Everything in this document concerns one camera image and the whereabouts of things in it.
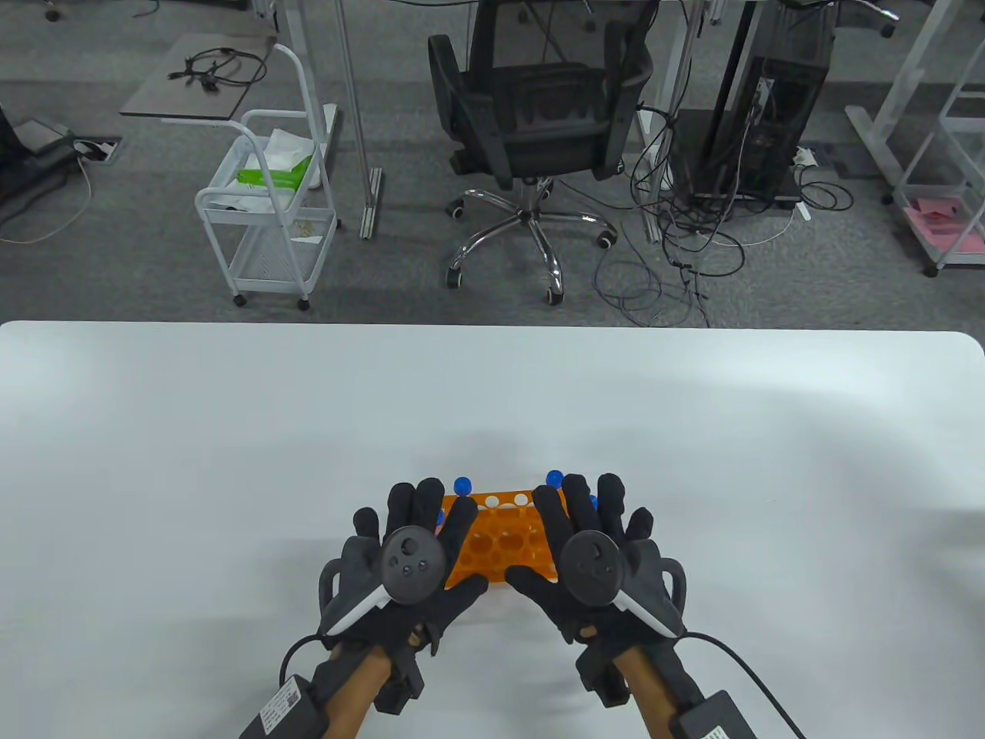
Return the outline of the person's right hand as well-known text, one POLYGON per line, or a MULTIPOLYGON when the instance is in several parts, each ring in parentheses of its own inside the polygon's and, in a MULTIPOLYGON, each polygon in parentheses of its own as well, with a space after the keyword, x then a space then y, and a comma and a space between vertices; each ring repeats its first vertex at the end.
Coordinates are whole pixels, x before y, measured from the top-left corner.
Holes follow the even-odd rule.
POLYGON ((625 495, 625 485, 616 474, 601 475, 596 489, 590 490, 584 476, 571 473, 563 478, 560 490, 548 483, 539 486, 534 490, 533 500, 556 566, 571 538, 593 531, 612 540, 624 563, 637 564, 645 570, 645 594, 638 602, 656 606, 655 617, 662 625, 659 629, 616 605, 592 607, 581 602, 571 592, 564 576, 552 582, 527 566, 508 567, 504 574, 514 591, 534 602, 567 643, 599 643, 609 659, 634 647, 679 637, 685 630, 679 608, 669 598, 660 567, 660 551, 652 539, 653 514, 640 507, 631 513, 629 521, 623 521, 625 495))

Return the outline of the person's left hand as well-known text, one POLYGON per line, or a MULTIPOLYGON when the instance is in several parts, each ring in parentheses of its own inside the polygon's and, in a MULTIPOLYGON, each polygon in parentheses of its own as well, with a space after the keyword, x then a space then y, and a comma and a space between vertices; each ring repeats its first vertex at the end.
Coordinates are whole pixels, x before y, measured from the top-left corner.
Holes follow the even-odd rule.
POLYGON ((458 620, 488 591, 484 576, 466 577, 447 587, 451 571, 458 563, 461 549, 478 517, 478 507, 470 497, 460 497, 451 507, 443 524, 439 523, 444 493, 443 483, 429 477, 419 483, 397 483, 389 492, 385 531, 379 530, 379 518, 370 507, 359 508, 354 514, 355 534, 342 547, 339 589, 330 603, 319 601, 324 618, 336 608, 341 599, 362 603, 376 588, 376 574, 391 571, 401 580, 434 580, 428 597, 415 603, 399 603, 390 599, 384 607, 372 607, 347 629, 322 624, 332 644, 372 645, 389 657, 401 650, 428 647, 433 654, 439 649, 441 637, 454 620, 458 620), (384 562, 381 550, 407 527, 418 527, 433 538, 443 552, 434 562, 426 551, 401 553, 397 564, 384 562))

